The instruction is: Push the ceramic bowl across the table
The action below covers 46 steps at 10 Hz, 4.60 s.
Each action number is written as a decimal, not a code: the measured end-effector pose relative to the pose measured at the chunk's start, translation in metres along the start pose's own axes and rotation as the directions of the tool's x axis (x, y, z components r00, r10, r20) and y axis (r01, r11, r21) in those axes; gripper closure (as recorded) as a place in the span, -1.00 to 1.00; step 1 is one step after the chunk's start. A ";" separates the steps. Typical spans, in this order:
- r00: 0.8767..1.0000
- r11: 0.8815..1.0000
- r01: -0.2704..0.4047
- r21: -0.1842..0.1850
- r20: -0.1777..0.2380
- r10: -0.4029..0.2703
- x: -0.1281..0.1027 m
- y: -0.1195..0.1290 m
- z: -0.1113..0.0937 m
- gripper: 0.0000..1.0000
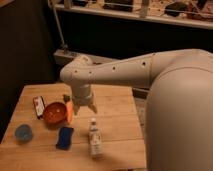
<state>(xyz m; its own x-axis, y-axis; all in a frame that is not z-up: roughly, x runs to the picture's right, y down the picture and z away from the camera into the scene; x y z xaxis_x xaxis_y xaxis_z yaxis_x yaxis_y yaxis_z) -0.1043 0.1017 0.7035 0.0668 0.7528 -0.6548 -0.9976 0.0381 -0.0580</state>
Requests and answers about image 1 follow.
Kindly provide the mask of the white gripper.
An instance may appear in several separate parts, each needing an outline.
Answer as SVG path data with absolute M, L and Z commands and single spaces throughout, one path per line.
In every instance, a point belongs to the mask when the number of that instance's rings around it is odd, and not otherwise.
M 71 87 L 74 115 L 78 115 L 80 106 L 88 106 L 95 114 L 97 107 L 93 104 L 93 92 L 90 84 L 79 84 Z

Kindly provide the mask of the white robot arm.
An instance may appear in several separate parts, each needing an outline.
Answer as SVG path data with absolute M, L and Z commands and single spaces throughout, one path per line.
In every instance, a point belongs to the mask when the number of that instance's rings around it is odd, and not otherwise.
M 80 55 L 60 77 L 76 107 L 93 101 L 92 84 L 147 88 L 148 171 L 213 171 L 213 53 L 172 50 L 99 65 Z

